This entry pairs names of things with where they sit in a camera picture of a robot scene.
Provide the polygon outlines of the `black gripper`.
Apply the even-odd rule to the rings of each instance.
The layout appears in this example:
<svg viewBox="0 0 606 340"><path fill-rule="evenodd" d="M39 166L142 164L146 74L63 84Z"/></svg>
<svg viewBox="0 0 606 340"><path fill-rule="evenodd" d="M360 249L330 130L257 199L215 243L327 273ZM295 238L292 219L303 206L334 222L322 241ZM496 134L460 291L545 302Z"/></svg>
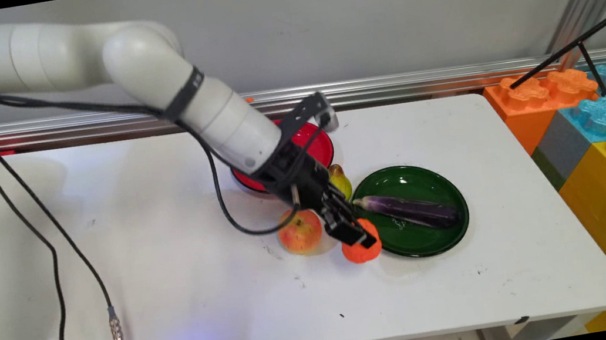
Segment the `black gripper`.
<svg viewBox="0 0 606 340"><path fill-rule="evenodd" d="M331 183L324 165L303 148L296 144L278 147L255 175L266 191L290 207L299 203L302 210L321 213L327 234L344 246L377 248L380 241L376 235L358 220L345 195Z"/></svg>

